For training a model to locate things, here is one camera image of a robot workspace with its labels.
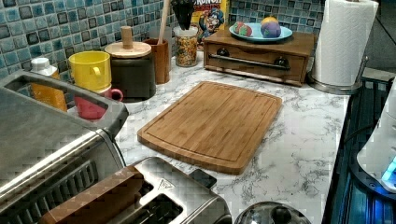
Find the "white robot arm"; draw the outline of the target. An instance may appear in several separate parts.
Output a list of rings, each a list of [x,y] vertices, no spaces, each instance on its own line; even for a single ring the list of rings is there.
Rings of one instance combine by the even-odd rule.
[[[396,111],[395,80],[370,138],[353,157],[351,171],[369,190],[395,200]]]

